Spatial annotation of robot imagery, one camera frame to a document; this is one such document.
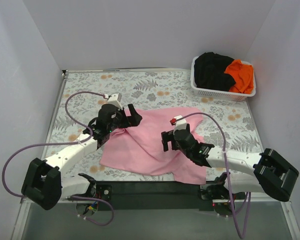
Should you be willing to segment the pink t-shirt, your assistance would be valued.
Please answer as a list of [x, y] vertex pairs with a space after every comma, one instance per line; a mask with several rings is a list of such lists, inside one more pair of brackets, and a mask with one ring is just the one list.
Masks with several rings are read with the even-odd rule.
[[112, 132], [105, 143], [100, 164], [148, 176], [172, 173], [177, 182], [204, 185], [205, 167], [194, 164], [178, 150], [165, 152], [161, 136], [162, 132], [173, 129], [172, 118], [198, 112], [196, 107], [139, 109], [140, 124]]

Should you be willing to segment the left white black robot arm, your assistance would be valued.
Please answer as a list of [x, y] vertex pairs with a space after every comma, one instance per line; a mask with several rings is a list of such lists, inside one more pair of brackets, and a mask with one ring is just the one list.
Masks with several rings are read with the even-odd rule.
[[44, 210], [52, 209], [60, 199], [83, 197], [91, 200], [98, 195], [96, 180], [80, 173], [72, 179], [62, 180], [72, 167], [85, 156], [95, 152], [110, 138], [116, 129], [136, 127], [142, 121], [132, 104], [130, 114], [113, 104], [105, 104], [86, 129], [71, 144], [44, 160], [35, 158], [28, 166], [21, 193]]

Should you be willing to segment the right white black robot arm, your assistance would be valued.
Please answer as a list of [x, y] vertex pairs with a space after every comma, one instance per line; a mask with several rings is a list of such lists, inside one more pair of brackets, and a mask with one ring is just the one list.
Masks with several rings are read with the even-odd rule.
[[266, 148], [261, 153], [223, 151], [213, 144], [198, 142], [188, 129], [161, 133], [163, 150], [168, 143], [200, 167], [229, 168], [248, 175], [247, 178], [223, 181], [216, 186], [217, 195], [227, 199], [236, 192], [265, 193], [280, 202], [288, 202], [299, 177], [299, 171], [277, 151]]

